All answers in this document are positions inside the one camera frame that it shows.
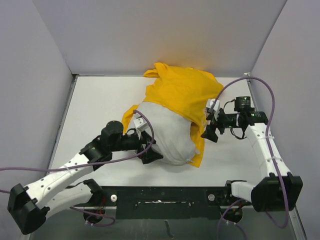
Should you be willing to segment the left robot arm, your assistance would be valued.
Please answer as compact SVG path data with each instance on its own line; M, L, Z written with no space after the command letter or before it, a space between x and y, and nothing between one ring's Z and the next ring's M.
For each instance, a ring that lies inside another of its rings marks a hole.
M132 133L124 133L119 121L110 121L100 135L85 145L72 159L59 168L49 169L48 175L29 183L20 183L9 191L7 210L23 235L39 229L54 214L78 204L95 206L102 199L102 189L93 180L84 180L69 187L76 180L113 163L113 153L135 151L143 164L163 156L152 150L156 143L154 129L149 120L140 116L133 120Z

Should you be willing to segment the yellow printed pillowcase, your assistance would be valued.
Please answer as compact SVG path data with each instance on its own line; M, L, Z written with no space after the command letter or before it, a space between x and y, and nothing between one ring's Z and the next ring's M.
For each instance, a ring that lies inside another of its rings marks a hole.
M142 102L156 103L192 121L201 137L207 124L207 101L215 99L224 87L214 75L191 67L156 62L154 69L147 70L143 76L155 78L155 81L146 87Z

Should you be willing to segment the white pillow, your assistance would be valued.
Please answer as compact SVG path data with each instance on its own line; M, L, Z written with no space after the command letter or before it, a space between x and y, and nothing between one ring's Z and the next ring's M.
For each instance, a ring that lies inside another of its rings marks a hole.
M199 167L204 154L204 140L198 135L198 126L189 119L153 102L132 105L122 116L124 130L134 127L134 110L151 123L156 144L152 147L163 155L163 163Z

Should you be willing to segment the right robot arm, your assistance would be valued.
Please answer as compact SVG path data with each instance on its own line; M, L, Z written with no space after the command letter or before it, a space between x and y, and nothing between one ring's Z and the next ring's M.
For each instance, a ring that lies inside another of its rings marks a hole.
M230 205L239 199L246 200L257 212L292 211L303 187L301 177L294 176L280 156L274 137L267 128L266 114L251 106L249 96L238 96L232 102L234 113L225 113L219 100L207 100L207 125L201 136L216 143L218 135L226 129L241 129L242 139L249 141L255 153L261 180L258 184L228 180L227 189L222 192L223 200Z

